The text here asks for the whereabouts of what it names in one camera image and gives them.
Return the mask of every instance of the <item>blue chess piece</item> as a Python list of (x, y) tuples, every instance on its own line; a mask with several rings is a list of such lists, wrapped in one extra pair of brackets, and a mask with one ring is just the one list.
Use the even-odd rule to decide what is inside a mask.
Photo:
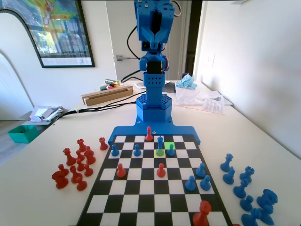
[(135, 145), (134, 156), (138, 157), (141, 155), (141, 151), (139, 150), (139, 145)]
[(253, 197), (248, 195), (246, 199), (240, 200), (240, 206), (243, 208), (245, 211), (250, 212), (252, 210), (252, 202), (254, 201)]
[(200, 178), (203, 178), (205, 176), (205, 164), (204, 163), (201, 163), (199, 165), (199, 168), (197, 168), (196, 170), (196, 175)]
[(261, 217), (261, 212), (259, 209), (252, 209), (251, 215), (243, 214), (241, 216), (241, 221), (243, 222), (244, 226), (258, 226), (256, 219)]
[(227, 154), (226, 155), (226, 161), (224, 163), (221, 164), (221, 169), (222, 171), (228, 173), (229, 170), (230, 170), (230, 162), (232, 161), (233, 159), (233, 155), (232, 154)]
[(234, 173), (235, 170), (233, 168), (233, 166), (230, 167), (229, 173), (223, 175), (222, 179), (225, 183), (227, 183), (228, 185), (232, 185), (234, 183)]
[(255, 170), (253, 168), (251, 168), (250, 166), (247, 166), (245, 170), (246, 170), (246, 172), (245, 173), (241, 173), (240, 176), (239, 176), (239, 178), (241, 180), (247, 179), (248, 183), (250, 184), (252, 182), (251, 175), (254, 174)]
[(117, 150), (116, 145), (112, 145), (112, 149), (113, 149), (113, 151), (111, 152), (111, 154), (112, 154), (113, 156), (119, 155), (119, 150)]
[(210, 190), (210, 188), (211, 188), (211, 185), (209, 183), (210, 179), (211, 179), (210, 176), (206, 175), (205, 178), (204, 178), (204, 180), (201, 181), (201, 188), (203, 190), (205, 190), (205, 191), (209, 191)]
[(170, 157), (175, 156), (175, 151), (174, 151), (174, 145), (173, 144), (170, 144), (169, 150), (167, 151), (167, 155), (170, 156)]
[(238, 198), (245, 198), (246, 197), (246, 192), (245, 192), (245, 187), (248, 186), (248, 180), (247, 179), (243, 179), (240, 182), (240, 186), (235, 186), (233, 188), (233, 192), (234, 194), (238, 197)]
[(196, 189), (197, 186), (196, 186), (196, 183), (195, 183), (194, 176), (189, 177), (189, 180), (186, 181), (186, 183), (185, 183), (185, 187), (188, 191), (191, 191), (191, 192), (193, 192)]

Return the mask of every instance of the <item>chessboard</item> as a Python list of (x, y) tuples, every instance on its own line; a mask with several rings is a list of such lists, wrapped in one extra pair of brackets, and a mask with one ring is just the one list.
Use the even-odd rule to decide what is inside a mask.
[[(119, 150), (112, 156), (111, 147), (103, 161), (77, 226), (190, 226), (192, 217), (200, 211), (203, 200), (211, 204), (207, 216), (210, 226), (232, 226), (211, 174), (211, 188), (204, 191), (196, 169), (205, 163), (193, 135), (162, 135), (163, 156), (156, 155), (159, 135), (152, 141), (145, 136), (116, 136), (112, 145)], [(141, 155), (134, 156), (138, 144)], [(176, 155), (167, 155), (170, 144)], [(123, 178), (116, 175), (122, 163), (127, 171)], [(164, 164), (166, 175), (158, 177), (159, 164)], [(193, 175), (197, 188), (190, 192), (185, 182)]]

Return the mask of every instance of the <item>framed poster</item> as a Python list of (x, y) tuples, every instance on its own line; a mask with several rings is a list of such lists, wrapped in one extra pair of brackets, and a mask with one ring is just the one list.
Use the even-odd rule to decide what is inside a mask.
[(42, 67), (95, 67), (79, 0), (0, 0), (24, 25)]

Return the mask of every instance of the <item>red pawn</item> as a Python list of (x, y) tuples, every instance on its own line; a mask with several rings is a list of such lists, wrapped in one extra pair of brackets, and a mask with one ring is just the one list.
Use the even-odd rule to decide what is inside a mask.
[(209, 226), (207, 215), (211, 211), (211, 205), (208, 201), (201, 201), (199, 207), (200, 212), (193, 215), (193, 225), (194, 226)]
[(71, 178), (71, 182), (72, 183), (74, 183), (74, 184), (76, 184), (77, 182), (76, 182), (76, 178), (78, 178), (78, 177), (83, 177), (83, 175), (81, 174), (81, 173), (78, 173), (78, 172), (76, 172), (76, 168), (75, 168), (75, 166), (71, 166), (70, 167), (70, 172), (73, 174), (72, 175), (72, 178)]
[(85, 164), (84, 168), (86, 169), (84, 173), (86, 177), (89, 177), (93, 174), (93, 169), (89, 168), (89, 164)]
[(126, 175), (126, 173), (127, 173), (127, 171), (124, 168), (122, 168), (122, 164), (119, 163), (118, 164), (118, 170), (117, 170), (117, 173), (116, 173), (117, 177), (122, 178)]
[(146, 135), (146, 137), (145, 137), (145, 140), (147, 140), (147, 141), (152, 141), (153, 136), (152, 136), (152, 134), (151, 134), (151, 127), (148, 126), (146, 130), (147, 130), (147, 135)]
[(84, 152), (86, 150), (86, 146), (84, 145), (84, 140), (79, 139), (77, 140), (77, 143), (79, 144), (79, 150), (80, 152)]
[(65, 178), (65, 175), (61, 171), (57, 171), (54, 174), (52, 174), (52, 179), (56, 181), (56, 187), (57, 189), (62, 189), (66, 187), (68, 184), (68, 179)]
[(105, 143), (104, 137), (99, 138), (99, 142), (101, 143), (100, 150), (104, 151), (108, 149), (108, 145)]
[(160, 178), (164, 177), (165, 173), (166, 172), (165, 172), (165, 169), (164, 169), (164, 165), (163, 165), (163, 163), (160, 163), (159, 164), (159, 169), (157, 170), (158, 177), (160, 177)]
[(76, 183), (78, 183), (78, 185), (76, 186), (76, 189), (79, 191), (82, 191), (87, 187), (87, 183), (86, 183), (86, 181), (83, 181), (83, 177), (76, 178)]
[(69, 170), (64, 168), (63, 164), (59, 164), (58, 168), (60, 169), (60, 171), (64, 174), (64, 176), (68, 175)]
[(76, 163), (76, 158), (73, 158), (70, 154), (70, 148), (65, 148), (63, 150), (63, 152), (65, 153), (65, 155), (67, 156), (67, 166), (71, 166), (73, 165), (74, 163)]

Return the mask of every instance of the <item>teal box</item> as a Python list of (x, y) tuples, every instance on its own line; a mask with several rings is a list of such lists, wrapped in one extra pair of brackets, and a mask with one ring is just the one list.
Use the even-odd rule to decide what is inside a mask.
[(8, 134), (15, 143), (29, 144), (39, 135), (39, 132), (36, 126), (18, 126)]

